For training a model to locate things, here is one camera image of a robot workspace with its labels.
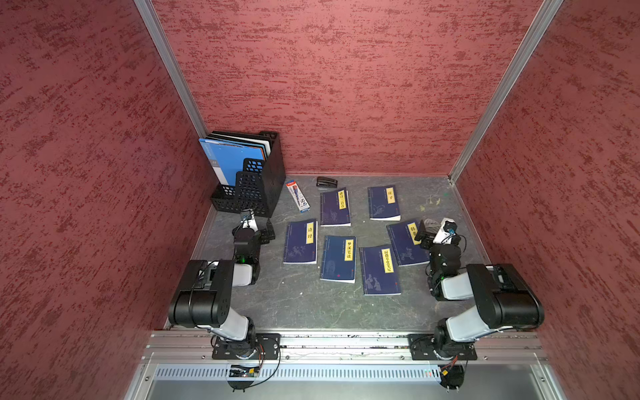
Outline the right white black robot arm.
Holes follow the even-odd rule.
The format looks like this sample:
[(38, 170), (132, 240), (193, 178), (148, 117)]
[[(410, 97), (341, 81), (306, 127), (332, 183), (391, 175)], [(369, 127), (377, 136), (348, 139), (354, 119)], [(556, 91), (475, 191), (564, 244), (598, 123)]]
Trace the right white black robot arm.
[(420, 221), (413, 239), (429, 252), (430, 294), (440, 302), (472, 300), (474, 306), (440, 320), (431, 334), (409, 336), (412, 360), (475, 361), (475, 343), (481, 338), (542, 325), (543, 306), (513, 265), (462, 265), (463, 236), (454, 220), (444, 218), (438, 230)]

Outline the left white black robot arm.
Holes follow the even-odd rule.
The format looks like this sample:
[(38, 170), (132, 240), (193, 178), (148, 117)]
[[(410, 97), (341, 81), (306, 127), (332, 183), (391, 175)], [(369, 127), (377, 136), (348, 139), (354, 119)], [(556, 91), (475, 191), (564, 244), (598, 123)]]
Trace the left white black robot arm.
[(264, 228), (245, 222), (233, 230), (233, 257), (188, 262), (168, 308), (173, 326), (211, 333), (212, 358), (276, 360), (278, 334), (257, 333), (251, 318), (231, 306), (234, 288), (254, 285), (260, 274), (261, 246), (275, 239), (270, 221)]

